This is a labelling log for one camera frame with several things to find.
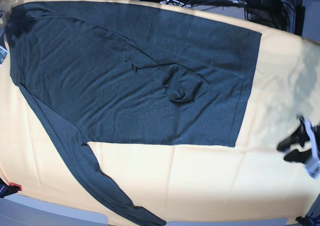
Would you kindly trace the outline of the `dark grey long-sleeve shirt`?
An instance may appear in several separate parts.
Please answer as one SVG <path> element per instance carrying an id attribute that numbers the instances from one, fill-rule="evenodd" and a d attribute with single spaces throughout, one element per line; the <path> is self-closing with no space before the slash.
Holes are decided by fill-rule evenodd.
<path id="1" fill-rule="evenodd" d="M 12 8 L 10 76 L 64 163 L 102 205 L 166 222 L 103 175 L 90 141 L 234 147 L 258 32 L 139 5 L 33 2 Z"/>

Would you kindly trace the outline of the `black clamp right corner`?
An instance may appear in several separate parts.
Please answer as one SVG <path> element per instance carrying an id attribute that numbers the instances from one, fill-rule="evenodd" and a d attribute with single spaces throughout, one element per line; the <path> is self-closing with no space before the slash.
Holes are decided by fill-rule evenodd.
<path id="1" fill-rule="evenodd" d="M 318 224 L 318 221 L 316 218 L 312 218 L 310 216 L 299 216 L 295 219 L 300 225 L 303 226 L 316 226 Z"/>

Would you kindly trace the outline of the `yellow table cloth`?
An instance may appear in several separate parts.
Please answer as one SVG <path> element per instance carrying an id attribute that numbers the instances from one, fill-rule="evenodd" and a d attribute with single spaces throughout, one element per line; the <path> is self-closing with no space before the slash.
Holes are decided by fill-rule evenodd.
<path id="1" fill-rule="evenodd" d="M 261 33 L 253 88 L 234 148 L 93 142 L 103 172 L 135 203 L 167 222 L 284 218 L 293 223 L 306 214 L 320 182 L 301 164 L 285 162 L 276 145 L 296 129 L 296 114 L 320 121 L 319 43 L 209 12 L 142 6 Z M 6 58 L 0 68 L 0 176 L 22 186 L 12 199 L 96 212 L 110 224 L 129 225 L 74 179 L 9 72 Z"/>

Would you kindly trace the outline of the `red and black clamp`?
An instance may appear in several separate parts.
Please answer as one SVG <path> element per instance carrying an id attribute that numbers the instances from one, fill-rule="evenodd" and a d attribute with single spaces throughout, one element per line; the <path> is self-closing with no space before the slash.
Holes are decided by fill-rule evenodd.
<path id="1" fill-rule="evenodd" d="M 10 182 L 6 184 L 2 179 L 0 179 L 0 198 L 18 193 L 22 191 L 22 187 L 18 184 Z"/>

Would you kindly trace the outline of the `black power adapter box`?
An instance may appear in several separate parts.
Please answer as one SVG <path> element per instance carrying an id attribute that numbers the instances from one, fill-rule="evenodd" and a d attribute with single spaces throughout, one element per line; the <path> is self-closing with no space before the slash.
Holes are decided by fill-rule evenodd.
<path id="1" fill-rule="evenodd" d="M 283 6 L 281 0 L 247 0 L 247 6 L 251 9 L 280 12 Z"/>

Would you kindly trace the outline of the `black table leg post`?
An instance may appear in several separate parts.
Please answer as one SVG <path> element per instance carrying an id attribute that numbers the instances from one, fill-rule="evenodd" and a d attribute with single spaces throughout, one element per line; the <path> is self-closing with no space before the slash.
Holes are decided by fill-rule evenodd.
<path id="1" fill-rule="evenodd" d="M 304 20 L 305 20 L 305 11 L 306 8 L 301 5 L 296 6 L 295 10 L 295 26 L 294 26 L 294 34 L 298 36 L 302 36 L 303 28 L 304 28 Z"/>

